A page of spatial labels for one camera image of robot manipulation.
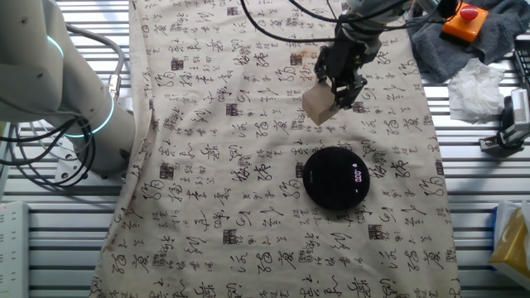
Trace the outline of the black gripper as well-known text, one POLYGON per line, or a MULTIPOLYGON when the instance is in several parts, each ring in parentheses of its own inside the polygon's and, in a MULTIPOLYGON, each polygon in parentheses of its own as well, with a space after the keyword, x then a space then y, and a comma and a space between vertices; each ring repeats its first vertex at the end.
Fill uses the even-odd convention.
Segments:
MULTIPOLYGON (((326 80, 330 56, 330 77, 334 81, 355 81, 358 70, 371 62, 380 48, 378 36, 364 39, 336 37, 329 47, 321 47, 314 72, 318 81, 326 80)), ((367 84, 366 80, 355 81, 347 86, 333 89, 335 106, 350 109, 359 93, 367 84)))

